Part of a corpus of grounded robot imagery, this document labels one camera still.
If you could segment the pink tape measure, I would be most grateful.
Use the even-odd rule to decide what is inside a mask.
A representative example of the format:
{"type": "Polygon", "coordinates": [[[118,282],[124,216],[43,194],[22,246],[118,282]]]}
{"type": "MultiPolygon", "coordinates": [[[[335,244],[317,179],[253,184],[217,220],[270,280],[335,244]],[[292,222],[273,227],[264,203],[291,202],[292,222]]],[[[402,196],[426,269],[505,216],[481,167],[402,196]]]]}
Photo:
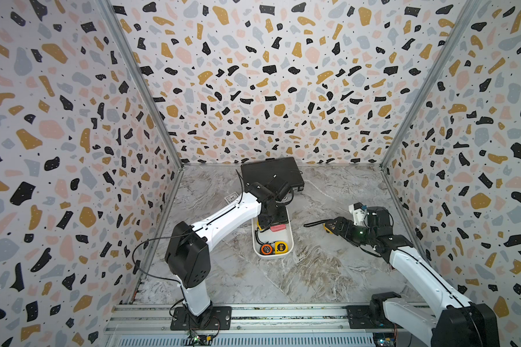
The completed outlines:
{"type": "Polygon", "coordinates": [[[286,224],[279,224],[279,225],[275,225],[275,226],[271,226],[270,227],[270,230],[272,232],[278,232],[278,231],[283,231],[287,228],[287,225],[286,224]]]}

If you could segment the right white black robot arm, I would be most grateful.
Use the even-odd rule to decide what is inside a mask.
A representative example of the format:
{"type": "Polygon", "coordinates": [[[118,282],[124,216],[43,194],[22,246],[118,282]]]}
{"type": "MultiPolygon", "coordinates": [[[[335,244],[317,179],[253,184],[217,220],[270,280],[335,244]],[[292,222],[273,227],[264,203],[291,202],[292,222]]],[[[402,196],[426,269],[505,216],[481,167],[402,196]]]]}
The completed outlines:
{"type": "Polygon", "coordinates": [[[431,312],[407,303],[399,294],[374,294],[373,322],[394,323],[427,346],[499,346],[497,318],[486,304],[476,304],[441,277],[411,241],[393,232],[394,220],[384,207],[350,206],[352,217],[324,221],[324,230],[398,270],[431,312]]]}

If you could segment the white plastic storage tray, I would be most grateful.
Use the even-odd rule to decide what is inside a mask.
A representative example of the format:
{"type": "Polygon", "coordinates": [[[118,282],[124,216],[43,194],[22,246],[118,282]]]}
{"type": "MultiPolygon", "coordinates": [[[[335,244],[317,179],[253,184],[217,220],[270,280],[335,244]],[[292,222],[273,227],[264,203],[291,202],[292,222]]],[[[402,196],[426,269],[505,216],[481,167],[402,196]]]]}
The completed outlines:
{"type": "Polygon", "coordinates": [[[256,220],[257,219],[258,219],[258,217],[255,217],[252,219],[252,237],[253,237],[254,253],[256,253],[256,255],[259,256],[261,259],[265,259],[265,260],[277,259],[279,257],[283,257],[283,256],[291,253],[291,251],[294,249],[294,246],[295,246],[295,240],[293,237],[291,222],[289,221],[289,223],[286,224],[287,228],[283,231],[272,232],[270,230],[270,228],[268,228],[264,232],[261,233],[261,232],[256,231],[256,220]],[[271,244],[274,248],[274,244],[277,241],[284,241],[284,242],[288,243],[288,245],[289,245],[288,253],[285,253],[285,254],[274,254],[273,253],[272,255],[268,255],[268,256],[262,255],[260,253],[260,248],[261,248],[262,244],[271,244]]]}

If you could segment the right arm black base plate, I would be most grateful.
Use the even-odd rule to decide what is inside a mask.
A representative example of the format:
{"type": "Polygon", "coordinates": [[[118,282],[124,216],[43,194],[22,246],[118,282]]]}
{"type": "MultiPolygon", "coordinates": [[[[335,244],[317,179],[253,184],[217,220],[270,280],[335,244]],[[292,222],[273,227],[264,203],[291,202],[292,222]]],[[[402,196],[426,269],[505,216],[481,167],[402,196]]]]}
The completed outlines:
{"type": "Polygon", "coordinates": [[[402,326],[394,324],[387,319],[378,320],[377,318],[373,318],[368,304],[348,305],[345,309],[350,329],[389,331],[394,328],[402,329],[402,326]]]}

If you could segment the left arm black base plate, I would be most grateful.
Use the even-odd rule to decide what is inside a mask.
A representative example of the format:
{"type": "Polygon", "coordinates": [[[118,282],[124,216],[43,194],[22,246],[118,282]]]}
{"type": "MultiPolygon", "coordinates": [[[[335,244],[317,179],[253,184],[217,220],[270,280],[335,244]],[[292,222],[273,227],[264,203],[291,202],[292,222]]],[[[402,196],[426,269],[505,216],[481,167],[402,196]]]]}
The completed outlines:
{"type": "Polygon", "coordinates": [[[231,306],[210,306],[195,316],[187,307],[177,307],[172,314],[171,331],[228,331],[232,319],[231,306]]]}

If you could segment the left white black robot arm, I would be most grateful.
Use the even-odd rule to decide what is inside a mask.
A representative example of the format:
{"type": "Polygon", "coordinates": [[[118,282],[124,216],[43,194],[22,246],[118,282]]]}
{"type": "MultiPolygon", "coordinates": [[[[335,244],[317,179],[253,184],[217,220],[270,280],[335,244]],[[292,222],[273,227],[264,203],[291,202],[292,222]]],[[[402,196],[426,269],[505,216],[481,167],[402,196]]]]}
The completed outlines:
{"type": "Polygon", "coordinates": [[[165,261],[179,283],[184,307],[195,320],[211,315],[212,301],[206,290],[211,270],[210,252],[226,236],[252,221],[253,249],[263,257],[285,254],[292,248],[287,206],[295,197],[285,180],[273,178],[268,184],[247,184],[243,193],[227,207],[190,225],[174,228],[165,261]]]}

